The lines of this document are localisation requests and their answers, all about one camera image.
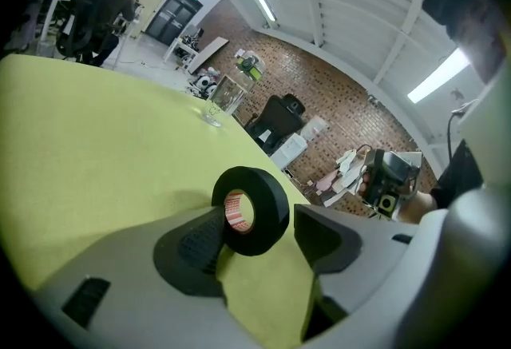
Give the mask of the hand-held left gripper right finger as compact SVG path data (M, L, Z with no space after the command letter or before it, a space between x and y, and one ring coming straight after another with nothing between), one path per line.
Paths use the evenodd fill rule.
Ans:
M294 237L321 296L350 314L376 291L403 257L418 226L370 219L309 204L294 210Z

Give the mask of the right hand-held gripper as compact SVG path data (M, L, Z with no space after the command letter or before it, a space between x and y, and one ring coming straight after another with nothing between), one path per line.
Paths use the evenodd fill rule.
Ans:
M368 150L360 171L360 184L365 184L360 197L374 210L370 217L397 220L399 209L417 192L419 173L420 152Z

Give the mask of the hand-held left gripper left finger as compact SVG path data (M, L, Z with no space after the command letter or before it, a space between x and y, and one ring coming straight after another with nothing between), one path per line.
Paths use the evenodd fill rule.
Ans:
M254 348L228 313L216 278L221 249L272 246L271 228L244 232L222 206L112 232L59 268L34 300L76 348Z

